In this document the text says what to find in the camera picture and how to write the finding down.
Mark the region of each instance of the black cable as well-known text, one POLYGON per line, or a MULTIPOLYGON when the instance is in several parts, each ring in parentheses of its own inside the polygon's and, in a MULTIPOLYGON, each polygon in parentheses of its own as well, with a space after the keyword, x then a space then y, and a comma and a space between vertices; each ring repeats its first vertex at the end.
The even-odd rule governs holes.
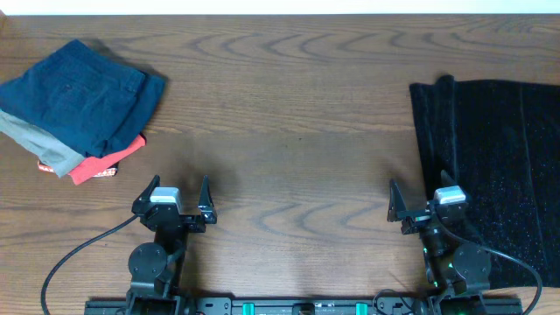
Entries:
POLYGON ((377 305, 377 298, 380 296, 380 294, 382 294, 383 292, 393 292, 395 293, 402 301, 402 303, 404 304, 404 306, 408 307, 410 312, 409 313, 405 313, 405 314, 414 314, 414 311, 412 310, 412 307, 410 307, 410 305, 408 303, 406 303, 406 301, 404 300, 403 295, 400 292, 397 292, 393 289, 383 289, 380 290, 379 292, 377 292, 377 294, 375 294, 374 297, 374 307, 377 310, 377 312, 379 312, 381 315, 387 315, 385 312, 383 312, 382 310, 379 309, 379 306, 377 305))
POLYGON ((120 230, 121 228, 126 227, 127 225, 129 225, 129 223, 134 221, 137 217, 138 217, 137 215, 133 215, 130 219, 126 220, 125 222, 123 222, 121 224, 119 224, 118 226, 113 227, 109 231, 107 231, 107 232, 105 232, 101 235, 98 235, 98 236, 94 237, 93 239, 91 239, 89 241, 86 241, 85 243, 81 244, 80 246, 75 248, 73 251, 71 251, 70 253, 65 255, 64 258, 60 259, 59 263, 57 263, 56 266, 54 266, 54 268, 52 268, 51 272, 46 277, 45 282, 43 283, 43 289, 41 289, 41 307, 43 308, 43 313, 45 315, 51 315, 48 307, 46 307, 46 288, 49 286, 49 283, 51 282, 51 279, 53 278, 54 273, 62 266, 62 264, 64 264, 74 254, 76 254, 80 250, 84 249, 86 246, 91 245, 91 243, 97 242, 100 239, 102 239, 103 237, 108 236, 108 235, 112 235, 114 232, 120 230))
POLYGON ((447 236, 451 237, 453 240, 457 241, 457 242, 462 242, 462 243, 466 243, 466 244, 472 244, 474 246, 477 246, 479 248, 481 248, 482 250, 485 250, 488 253, 494 254, 496 256, 505 258, 507 260, 509 260, 510 262, 513 263, 517 263, 518 265, 522 266, 523 268, 525 268, 526 270, 529 270, 532 274, 533 277, 535 277, 536 279, 536 293, 535 293, 535 297, 533 297, 533 301, 531 302, 531 304, 528 305, 527 310, 525 310, 523 312, 522 315, 528 315, 529 313, 531 313, 531 311, 533 311, 533 309, 535 308, 536 303, 539 301, 539 298, 541 298, 541 293, 543 293, 543 280, 541 279, 541 276, 539 275, 538 272, 536 272, 536 270, 529 266, 528 264, 526 264, 525 262, 514 258, 508 254, 504 254, 498 250, 495 249, 491 249, 489 247, 486 247, 484 245, 479 245, 477 243, 475 243, 474 241, 468 241, 460 236, 455 235, 452 231, 450 231, 449 229, 447 229, 447 227, 444 226, 444 224, 441 222, 441 219, 439 218, 439 214, 436 213, 436 217, 439 220, 439 226, 441 227, 441 229, 444 231, 445 234, 447 234, 447 236))

